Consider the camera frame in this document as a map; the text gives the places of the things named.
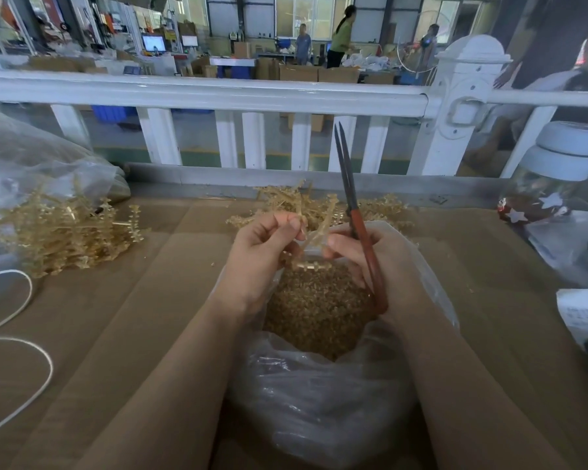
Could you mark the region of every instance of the computer monitor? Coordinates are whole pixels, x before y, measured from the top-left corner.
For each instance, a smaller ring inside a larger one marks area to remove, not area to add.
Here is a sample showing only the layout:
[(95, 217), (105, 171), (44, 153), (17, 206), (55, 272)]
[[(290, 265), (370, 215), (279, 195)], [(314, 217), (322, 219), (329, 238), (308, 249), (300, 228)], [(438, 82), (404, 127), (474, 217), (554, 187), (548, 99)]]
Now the computer monitor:
[(164, 53), (165, 52), (165, 43), (164, 37), (158, 34), (142, 34), (141, 38), (143, 39), (143, 48), (148, 53)]
[(198, 37), (197, 36), (181, 36), (183, 41), (183, 46), (186, 47), (196, 47), (198, 46)]

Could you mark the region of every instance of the factory floor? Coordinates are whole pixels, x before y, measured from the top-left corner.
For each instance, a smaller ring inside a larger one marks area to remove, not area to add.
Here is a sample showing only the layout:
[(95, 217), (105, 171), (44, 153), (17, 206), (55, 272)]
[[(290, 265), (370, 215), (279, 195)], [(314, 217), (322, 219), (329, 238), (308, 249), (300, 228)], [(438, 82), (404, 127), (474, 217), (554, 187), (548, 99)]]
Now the factory floor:
[[(38, 128), (61, 135), (52, 110), (40, 104), (3, 104), (3, 112)], [(129, 132), (116, 124), (100, 123), (92, 111), (83, 110), (83, 119), (89, 129), (94, 149), (113, 162), (150, 162), (146, 143), (140, 131)], [(290, 170), (291, 130), (286, 117), (278, 113), (266, 114), (267, 167)], [(137, 117), (130, 123), (139, 124)], [(174, 128), (186, 166), (220, 166), (218, 134), (214, 113), (173, 113)], [(353, 141), (353, 170), (358, 172), (368, 134), (369, 117), (358, 117)], [(393, 118), (387, 133), (380, 173), (403, 175), (416, 142), (419, 125), (416, 119)], [(244, 166), (244, 137), (241, 113), (236, 113), (237, 151), (239, 164)], [(322, 132), (312, 132), (310, 170), (327, 171), (331, 145), (330, 122)]]

